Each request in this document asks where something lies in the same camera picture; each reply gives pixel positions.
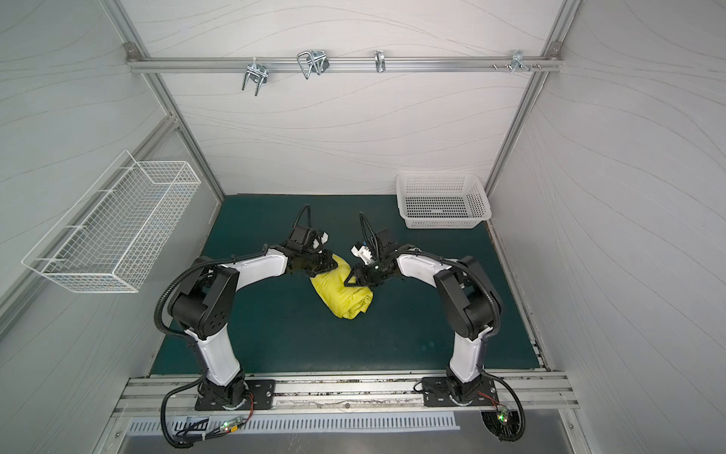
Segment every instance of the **aluminum rail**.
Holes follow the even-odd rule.
[[[575,18],[577,8],[580,6],[581,2],[582,0],[563,1],[560,11],[555,19],[555,24],[552,26],[552,30],[550,31],[550,36],[544,43],[542,55],[555,58],[560,57],[565,36],[567,36],[567,32],[570,29],[570,25]],[[507,131],[502,147],[499,149],[497,159],[494,160],[492,172],[489,174],[489,178],[484,185],[484,192],[486,192],[487,197],[492,196],[492,192],[494,191],[494,186],[497,184],[499,175],[502,173],[502,169],[509,158],[509,154],[512,152],[512,149],[519,138],[519,134],[522,132],[522,128],[524,127],[527,117],[529,117],[529,113],[534,108],[534,102],[537,100],[542,87],[545,85],[548,74],[549,73],[533,74],[529,79],[527,88],[524,90],[524,95],[519,103],[519,108],[514,115],[514,120],[512,121],[509,131]]]
[[[579,408],[567,375],[563,372],[534,370],[492,370],[513,388],[525,408]],[[271,378],[276,381],[271,410],[265,413],[330,413],[337,411],[441,411],[488,410],[491,404],[484,398],[467,407],[428,408],[423,395],[413,391],[423,376],[444,376],[443,373],[381,373],[351,375],[285,375],[254,376],[250,379]],[[197,379],[198,376],[153,376],[129,380],[113,411],[114,416],[157,416],[161,399],[172,389]],[[499,401],[515,408],[512,395],[496,384]],[[188,389],[175,394],[168,402],[170,416],[194,414],[224,414],[196,412],[197,390]]]
[[[374,57],[329,57],[326,73],[376,73]],[[294,57],[260,57],[255,62],[270,73],[300,73]],[[523,57],[530,69],[518,72],[559,71],[563,61]],[[253,58],[140,58],[129,60],[132,73],[244,73]],[[475,73],[509,72],[512,57],[386,57],[387,73]]]

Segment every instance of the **yellow garment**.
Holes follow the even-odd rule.
[[[333,254],[338,268],[322,275],[311,277],[310,281],[323,302],[338,318],[354,319],[360,312],[366,312],[373,301],[373,292],[368,287],[345,287],[343,281],[351,272],[351,266]]]

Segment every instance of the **white wire mesh basket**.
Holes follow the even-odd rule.
[[[473,174],[399,174],[396,197],[410,229],[471,229],[492,217],[484,187]]]
[[[76,293],[136,293],[199,185],[188,162],[125,152],[22,262]]]

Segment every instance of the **vented metal panel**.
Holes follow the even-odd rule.
[[[237,415],[215,415],[200,430],[209,431]],[[179,431],[206,419],[205,416],[177,416],[172,431]],[[350,413],[304,415],[253,415],[235,434],[299,434],[320,432],[416,432],[459,430],[452,411],[402,413]],[[131,437],[161,435],[161,422],[156,416],[136,417],[131,421],[127,435]]]

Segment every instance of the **red wire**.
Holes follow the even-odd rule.
[[[484,394],[483,392],[481,392],[481,391],[477,391],[477,393],[478,393],[478,394],[479,394],[480,396],[484,396],[484,397],[486,397],[487,399],[491,400],[491,401],[492,401],[492,402],[494,403],[494,407],[496,407],[497,405],[501,405],[501,404],[500,404],[499,402],[497,402],[496,400],[494,400],[494,399],[492,399],[491,397],[487,396],[487,395],[486,395],[486,394]]]
[[[250,419],[252,418],[252,412],[255,410],[255,397],[250,393],[250,414],[247,415],[247,420],[245,421],[245,424],[250,422]]]

